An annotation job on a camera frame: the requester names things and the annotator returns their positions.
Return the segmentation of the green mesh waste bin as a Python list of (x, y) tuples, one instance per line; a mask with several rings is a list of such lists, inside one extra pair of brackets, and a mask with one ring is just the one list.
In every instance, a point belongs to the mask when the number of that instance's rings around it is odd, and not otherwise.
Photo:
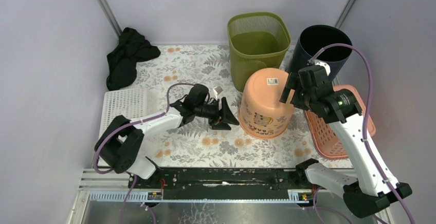
[(231, 78), (240, 92), (256, 71), (279, 68), (292, 42), (282, 18), (271, 12), (235, 15), (227, 34)]

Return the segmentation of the black cloth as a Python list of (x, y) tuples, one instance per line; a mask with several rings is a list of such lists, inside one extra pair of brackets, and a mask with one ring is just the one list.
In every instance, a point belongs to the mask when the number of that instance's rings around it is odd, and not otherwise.
[(137, 30), (124, 28), (118, 46), (106, 57), (109, 67), (107, 89), (113, 91), (130, 86), (137, 78), (136, 64), (153, 60), (160, 54), (158, 47), (151, 45)]

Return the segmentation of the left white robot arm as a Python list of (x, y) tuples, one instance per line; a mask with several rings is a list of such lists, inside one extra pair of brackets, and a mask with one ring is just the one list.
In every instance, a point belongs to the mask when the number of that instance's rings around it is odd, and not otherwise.
[(240, 124), (225, 97), (212, 97), (209, 88), (202, 84), (189, 86), (188, 94), (175, 102), (167, 101), (160, 112), (137, 120), (116, 116), (94, 147), (94, 170), (99, 174), (129, 173), (152, 189), (159, 184), (160, 176), (157, 165), (139, 155), (144, 139), (183, 127), (197, 117), (205, 118), (211, 130), (231, 130)]

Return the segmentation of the pink plastic basket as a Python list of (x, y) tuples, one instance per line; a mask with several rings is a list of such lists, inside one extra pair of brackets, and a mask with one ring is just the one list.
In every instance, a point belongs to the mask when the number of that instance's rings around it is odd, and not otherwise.
[[(360, 107), (362, 108), (362, 111), (365, 113), (366, 106), (362, 98), (360, 97), (357, 89), (354, 86), (337, 85), (334, 86), (333, 89), (335, 91), (341, 89), (350, 90), (357, 98), (357, 101)], [(329, 125), (327, 125), (322, 118), (319, 118), (316, 114), (314, 114), (311, 111), (305, 110), (304, 114), (317, 152), (326, 159), (331, 159), (331, 160), (347, 159), (348, 155), (346, 150), (344, 149), (339, 138), (329, 127)], [(371, 117), (369, 117), (369, 121), (368, 121), (368, 131), (371, 136), (374, 136), (376, 133), (376, 127)]]

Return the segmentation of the orange round bucket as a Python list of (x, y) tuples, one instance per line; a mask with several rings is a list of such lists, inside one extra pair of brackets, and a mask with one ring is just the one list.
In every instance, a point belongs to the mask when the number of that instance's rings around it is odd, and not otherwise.
[(247, 80), (238, 111), (240, 126), (259, 139), (275, 138), (287, 129), (295, 111), (292, 104), (280, 102), (288, 73), (264, 68)]

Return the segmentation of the floral table mat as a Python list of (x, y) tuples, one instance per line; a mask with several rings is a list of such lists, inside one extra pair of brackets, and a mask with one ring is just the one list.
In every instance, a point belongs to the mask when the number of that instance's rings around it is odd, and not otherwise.
[[(166, 91), (166, 102), (175, 101), (190, 90), (190, 84), (221, 87), (221, 97), (236, 114), (241, 93), (230, 76), (229, 48), (224, 45), (160, 46), (158, 58), (138, 63), (137, 78), (127, 89), (144, 87)], [(294, 111), (283, 134), (273, 139), (257, 139), (240, 126), (230, 131), (211, 130), (204, 118), (157, 135), (162, 142), (163, 161), (159, 166), (182, 167), (281, 167), (291, 168), (310, 159), (327, 167), (350, 168), (348, 159), (327, 160), (314, 147), (306, 117)]]

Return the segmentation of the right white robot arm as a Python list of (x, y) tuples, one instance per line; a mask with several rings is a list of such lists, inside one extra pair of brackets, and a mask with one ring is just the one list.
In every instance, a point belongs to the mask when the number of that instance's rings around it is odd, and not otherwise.
[(338, 137), (351, 161), (355, 177), (332, 170), (316, 159), (296, 166), (295, 182), (308, 189), (315, 184), (344, 200), (358, 218), (376, 214), (412, 194), (409, 184), (399, 182), (382, 160), (368, 132), (368, 114), (348, 89), (335, 91), (326, 69), (312, 65), (290, 73), (280, 102), (308, 110), (323, 119)]

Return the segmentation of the white plastic basket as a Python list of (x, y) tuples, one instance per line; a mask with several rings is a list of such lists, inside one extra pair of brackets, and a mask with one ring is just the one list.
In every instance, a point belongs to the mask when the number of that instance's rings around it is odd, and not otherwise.
[[(123, 115), (130, 120), (137, 120), (162, 112), (167, 106), (166, 91), (149, 90), (144, 87), (108, 91), (104, 95), (99, 137), (112, 120)], [(148, 157), (155, 163), (163, 161), (162, 142), (158, 136), (144, 138), (138, 155)]]

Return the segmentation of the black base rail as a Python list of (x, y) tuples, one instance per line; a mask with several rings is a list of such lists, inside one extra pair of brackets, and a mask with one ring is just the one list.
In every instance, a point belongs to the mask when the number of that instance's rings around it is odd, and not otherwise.
[(160, 167), (148, 179), (130, 179), (134, 189), (152, 190), (152, 200), (308, 201), (313, 191), (295, 169)]

